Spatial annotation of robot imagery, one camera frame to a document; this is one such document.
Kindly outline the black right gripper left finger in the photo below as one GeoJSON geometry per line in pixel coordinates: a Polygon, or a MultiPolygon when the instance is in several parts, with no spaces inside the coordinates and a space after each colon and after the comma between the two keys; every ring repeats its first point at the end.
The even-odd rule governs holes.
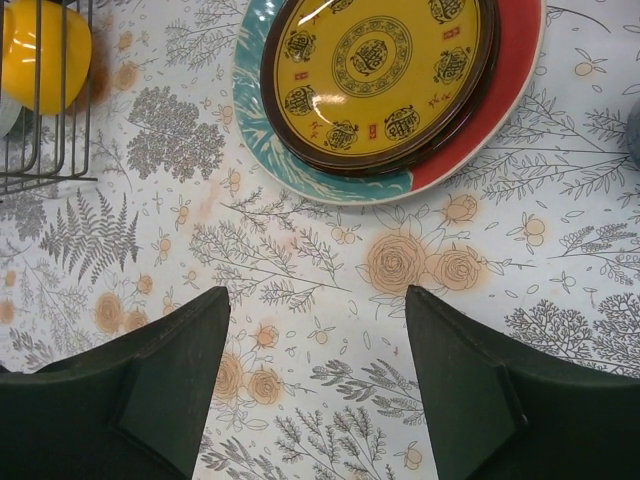
{"type": "Polygon", "coordinates": [[[191,478],[229,319],[214,287],[34,373],[3,368],[2,478],[191,478]]]}

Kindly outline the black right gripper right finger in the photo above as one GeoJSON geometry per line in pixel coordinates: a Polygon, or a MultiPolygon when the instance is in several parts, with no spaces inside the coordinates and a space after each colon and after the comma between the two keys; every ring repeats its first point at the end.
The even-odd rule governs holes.
{"type": "Polygon", "coordinates": [[[545,354],[419,286],[405,312],[439,478],[638,478],[638,380],[545,354]]]}

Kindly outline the dark blue mug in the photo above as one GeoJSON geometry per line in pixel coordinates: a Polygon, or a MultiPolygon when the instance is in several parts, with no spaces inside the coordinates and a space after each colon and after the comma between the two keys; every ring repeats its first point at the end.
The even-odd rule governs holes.
{"type": "Polygon", "coordinates": [[[637,168],[640,168],[640,100],[633,105],[627,118],[626,145],[637,168]]]}

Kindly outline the orange yellow plate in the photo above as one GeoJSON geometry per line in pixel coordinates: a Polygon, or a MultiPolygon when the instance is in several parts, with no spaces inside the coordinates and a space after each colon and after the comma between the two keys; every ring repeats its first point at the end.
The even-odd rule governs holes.
{"type": "Polygon", "coordinates": [[[494,1],[287,1],[261,61],[266,116],[314,169],[402,169],[475,109],[499,33],[494,1]]]}

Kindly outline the large white plate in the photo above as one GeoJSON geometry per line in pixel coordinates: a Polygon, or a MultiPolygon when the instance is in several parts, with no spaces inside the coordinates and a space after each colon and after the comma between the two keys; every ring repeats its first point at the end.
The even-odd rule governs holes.
{"type": "Polygon", "coordinates": [[[408,170],[368,178],[321,173],[300,161],[277,138],[259,85],[260,63],[279,1],[252,1],[241,22],[232,65],[235,116],[245,147],[259,168],[304,198],[340,206],[390,203],[425,191],[470,164],[504,125],[526,92],[545,30],[545,2],[501,1],[501,40],[494,75],[480,104],[458,133],[408,170]]]}

